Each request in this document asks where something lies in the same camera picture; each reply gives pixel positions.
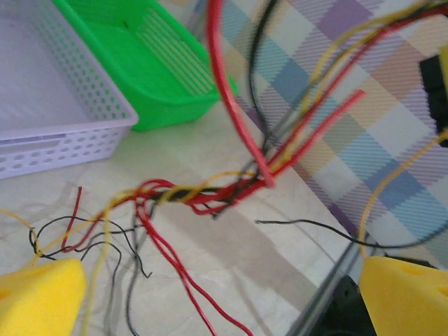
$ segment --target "checkered fabric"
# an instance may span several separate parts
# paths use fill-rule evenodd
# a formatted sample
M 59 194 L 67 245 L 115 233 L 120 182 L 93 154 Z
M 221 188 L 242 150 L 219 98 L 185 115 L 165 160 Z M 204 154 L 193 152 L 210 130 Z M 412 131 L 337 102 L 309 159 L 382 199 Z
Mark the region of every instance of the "checkered fabric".
M 305 87 L 321 53 L 342 32 L 411 4 L 410 0 L 287 0 L 269 23 L 257 67 L 258 94 L 274 125 Z M 264 1 L 229 0 L 223 14 L 227 68 L 239 80 L 239 103 L 254 116 L 246 84 L 251 35 Z M 419 61 L 448 43 L 437 17 L 386 38 L 366 55 L 319 111 L 313 126 L 355 88 L 355 105 L 295 166 L 351 232 L 378 183 L 435 136 Z M 381 194 L 368 222 L 383 244 L 422 238 L 448 220 L 448 150 L 434 147 Z M 407 255 L 448 267 L 448 232 Z

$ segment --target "table surface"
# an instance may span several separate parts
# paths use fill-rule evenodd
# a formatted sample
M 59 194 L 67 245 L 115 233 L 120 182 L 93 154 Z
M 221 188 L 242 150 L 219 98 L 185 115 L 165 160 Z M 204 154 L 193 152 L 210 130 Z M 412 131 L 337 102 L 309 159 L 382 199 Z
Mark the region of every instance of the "table surface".
M 256 127 L 248 121 L 255 137 Z M 51 219 L 70 216 L 77 187 L 83 187 L 78 215 L 89 218 L 121 190 L 144 179 L 176 184 L 201 183 L 218 172 L 239 170 L 249 154 L 240 143 L 224 108 L 217 104 L 195 123 L 131 133 L 113 157 L 101 162 L 45 171 L 0 181 L 0 207 L 14 211 L 39 229 Z M 131 226 L 132 207 L 115 210 L 112 219 Z M 306 218 L 344 230 L 305 182 L 289 169 L 275 189 L 261 190 L 224 213 L 217 221 L 196 216 L 182 204 L 161 206 L 153 223 L 173 245 L 199 285 L 254 335 L 285 335 L 348 242 L 327 230 L 304 225 L 256 225 L 255 219 L 287 221 Z M 33 256 L 28 231 L 1 215 L 0 273 L 23 266 Z M 47 244 L 62 235 L 68 220 L 51 226 L 41 238 Z M 69 238 L 77 242 L 79 234 Z M 122 237 L 113 242 L 124 251 L 112 311 L 114 335 L 130 335 L 125 323 L 125 295 L 133 262 Z M 100 250 L 83 262 L 87 274 Z M 139 277 L 132 301 L 132 319 L 140 335 L 208 335 L 171 265 L 146 241 L 141 257 L 150 279 Z M 118 257 L 110 250 L 97 285 L 89 335 L 104 335 L 104 312 L 111 273 Z M 202 298 L 199 303 L 219 335 L 242 335 Z M 79 322 L 73 332 L 77 335 Z

